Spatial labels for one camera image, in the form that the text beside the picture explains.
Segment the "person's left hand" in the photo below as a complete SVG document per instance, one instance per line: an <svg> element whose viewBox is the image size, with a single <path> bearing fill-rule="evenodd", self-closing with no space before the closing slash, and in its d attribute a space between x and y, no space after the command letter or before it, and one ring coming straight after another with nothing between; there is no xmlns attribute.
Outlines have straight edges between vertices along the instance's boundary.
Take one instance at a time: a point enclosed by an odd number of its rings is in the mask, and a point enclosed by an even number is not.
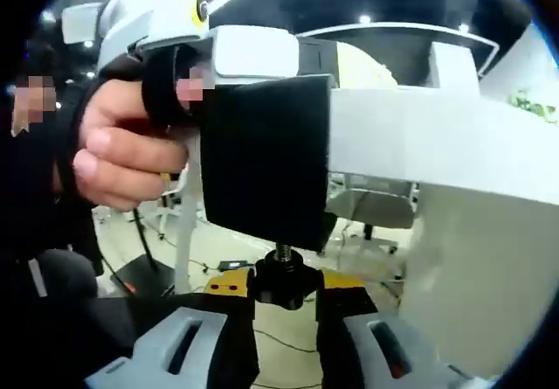
<svg viewBox="0 0 559 389"><path fill-rule="evenodd" d="M141 83L109 80L88 100L72 159L78 194L96 205L129 211L158 199L163 173L178 173L188 150L151 123Z"/></svg>

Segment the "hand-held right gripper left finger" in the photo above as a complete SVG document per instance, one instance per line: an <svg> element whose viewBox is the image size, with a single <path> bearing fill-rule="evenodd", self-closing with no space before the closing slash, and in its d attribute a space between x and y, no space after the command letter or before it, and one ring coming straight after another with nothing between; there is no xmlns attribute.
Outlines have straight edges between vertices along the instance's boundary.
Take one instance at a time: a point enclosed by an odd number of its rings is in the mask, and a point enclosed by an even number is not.
<svg viewBox="0 0 559 389"><path fill-rule="evenodd" d="M118 357L88 388L249 388L259 375L251 269L225 271L199 293L131 298L110 315Z"/></svg>

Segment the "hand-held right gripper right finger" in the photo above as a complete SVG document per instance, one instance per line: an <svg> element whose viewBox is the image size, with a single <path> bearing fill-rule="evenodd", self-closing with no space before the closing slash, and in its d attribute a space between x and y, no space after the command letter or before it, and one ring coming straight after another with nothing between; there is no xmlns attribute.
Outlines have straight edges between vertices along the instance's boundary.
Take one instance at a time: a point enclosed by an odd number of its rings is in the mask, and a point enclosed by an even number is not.
<svg viewBox="0 0 559 389"><path fill-rule="evenodd" d="M316 346L323 388L488 388L489 381L439 359L419 331L380 312L362 281L322 269Z"/></svg>

